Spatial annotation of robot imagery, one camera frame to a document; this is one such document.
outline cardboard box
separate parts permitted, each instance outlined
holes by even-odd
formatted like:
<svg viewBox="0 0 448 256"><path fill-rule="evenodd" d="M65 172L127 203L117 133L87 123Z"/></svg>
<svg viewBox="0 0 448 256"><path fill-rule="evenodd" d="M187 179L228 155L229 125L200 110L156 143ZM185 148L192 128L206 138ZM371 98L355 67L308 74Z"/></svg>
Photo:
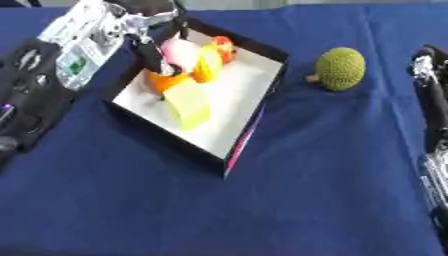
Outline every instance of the cardboard box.
<svg viewBox="0 0 448 256"><path fill-rule="evenodd" d="M173 145L181 154L228 175L247 145L263 115L266 98L280 83L288 55L271 46L202 23L188 22L188 40L199 45L210 37L228 36L237 47L236 59L223 67L218 78L200 84L210 100L211 118L184 131L168 113L166 102L148 89L137 64L106 91L107 104L126 122L162 143Z"/></svg>

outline pink toy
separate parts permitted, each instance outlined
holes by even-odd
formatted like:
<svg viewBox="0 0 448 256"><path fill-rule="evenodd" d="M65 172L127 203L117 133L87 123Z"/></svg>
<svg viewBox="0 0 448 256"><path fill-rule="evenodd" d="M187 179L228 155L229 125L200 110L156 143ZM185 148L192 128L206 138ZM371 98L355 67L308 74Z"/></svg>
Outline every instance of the pink toy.
<svg viewBox="0 0 448 256"><path fill-rule="evenodd" d="M168 63L181 67L186 73L193 72L199 59L199 48L196 44L173 38L165 41L161 49Z"/></svg>

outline toy fruit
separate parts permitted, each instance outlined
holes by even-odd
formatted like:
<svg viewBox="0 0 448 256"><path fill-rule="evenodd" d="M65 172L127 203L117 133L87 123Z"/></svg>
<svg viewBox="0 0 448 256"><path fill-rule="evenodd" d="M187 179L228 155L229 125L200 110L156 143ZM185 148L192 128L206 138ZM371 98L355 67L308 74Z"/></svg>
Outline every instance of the toy fruit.
<svg viewBox="0 0 448 256"><path fill-rule="evenodd" d="M182 130L190 130L210 119L207 95L192 78L183 80L163 93L169 112Z"/></svg>
<svg viewBox="0 0 448 256"><path fill-rule="evenodd" d="M189 41L173 38L165 41L161 50L169 64L175 64L186 73L191 73L198 62L199 47Z"/></svg>
<svg viewBox="0 0 448 256"><path fill-rule="evenodd" d="M150 80L148 81L148 85L152 85L159 93L163 93L169 88L189 78L187 73L181 73L176 76L162 76L149 70L146 71L146 76L147 79Z"/></svg>
<svg viewBox="0 0 448 256"><path fill-rule="evenodd" d="M212 38L212 45L216 46L224 64L235 59L235 47L232 40L226 36L215 36Z"/></svg>
<svg viewBox="0 0 448 256"><path fill-rule="evenodd" d="M216 79L222 68L222 59L216 47L203 46L199 49L199 60L193 70L192 77L198 83L206 83Z"/></svg>
<svg viewBox="0 0 448 256"><path fill-rule="evenodd" d="M316 75L308 81L321 81L333 91L342 91L355 86L365 72L364 57L351 48L334 48L324 53L316 63Z"/></svg>

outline blue cloth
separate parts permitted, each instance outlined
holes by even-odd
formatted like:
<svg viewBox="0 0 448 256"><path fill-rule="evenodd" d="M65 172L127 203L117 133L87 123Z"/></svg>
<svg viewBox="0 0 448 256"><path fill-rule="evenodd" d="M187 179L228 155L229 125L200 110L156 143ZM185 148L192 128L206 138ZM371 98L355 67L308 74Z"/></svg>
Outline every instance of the blue cloth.
<svg viewBox="0 0 448 256"><path fill-rule="evenodd" d="M3 173L1 255L442 255L416 175L424 122L405 67L424 43L448 48L447 12L392 4L194 13L291 54L225 181L110 116L102 89L132 60L120 52ZM0 10L0 52L62 13ZM341 93L306 83L314 60L338 46L365 56L362 83Z"/></svg>

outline yellow cube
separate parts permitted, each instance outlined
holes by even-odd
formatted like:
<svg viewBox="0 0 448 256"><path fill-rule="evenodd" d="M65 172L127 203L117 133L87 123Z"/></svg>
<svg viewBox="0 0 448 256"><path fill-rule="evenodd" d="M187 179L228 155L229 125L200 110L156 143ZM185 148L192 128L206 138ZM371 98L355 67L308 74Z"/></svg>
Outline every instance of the yellow cube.
<svg viewBox="0 0 448 256"><path fill-rule="evenodd" d="M163 92L170 113L182 127L190 130L210 119L210 104L201 86L192 78Z"/></svg>

